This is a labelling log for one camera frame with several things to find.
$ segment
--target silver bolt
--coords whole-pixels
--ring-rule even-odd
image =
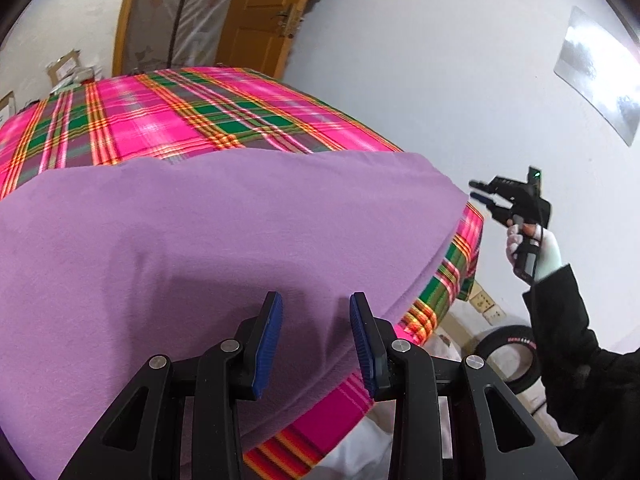
[[[404,339],[396,339],[391,343],[391,348],[396,352],[408,352],[411,349],[411,343]]]
[[[157,355],[149,359],[149,366],[151,366],[154,370],[159,370],[160,368],[164,368],[166,366],[166,357],[163,355]]]
[[[220,343],[220,349],[223,352],[235,352],[240,348],[240,343],[235,339],[227,339]]]
[[[469,355],[465,359],[466,365],[474,370],[479,370],[484,366],[484,359],[479,355]]]

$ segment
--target person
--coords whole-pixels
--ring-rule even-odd
[[[556,237],[540,225],[509,222],[513,265],[522,234],[540,242],[534,285],[523,295],[546,389],[547,412],[576,434],[559,448],[580,480],[640,478],[640,349],[600,348],[571,265]]]

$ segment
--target wooden door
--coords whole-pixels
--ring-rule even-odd
[[[231,0],[216,62],[280,78],[306,1]]]

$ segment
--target triangular cutout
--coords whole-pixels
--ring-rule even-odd
[[[535,438],[504,397],[495,388],[487,388],[484,394],[489,405],[498,449],[508,453],[514,449],[533,446]]]
[[[145,412],[146,398],[149,394],[147,387],[140,388],[131,397],[120,414],[109,426],[102,438],[105,446],[116,447],[125,451],[133,451],[138,444],[138,434],[142,415]]]

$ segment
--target black tire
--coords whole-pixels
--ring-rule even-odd
[[[533,340],[533,330],[526,325],[501,326],[490,332],[474,350],[485,361],[498,348],[506,345],[522,345],[528,348],[532,355],[531,366],[523,375],[506,384],[514,394],[522,393],[540,378],[540,361],[536,352],[536,343]]]

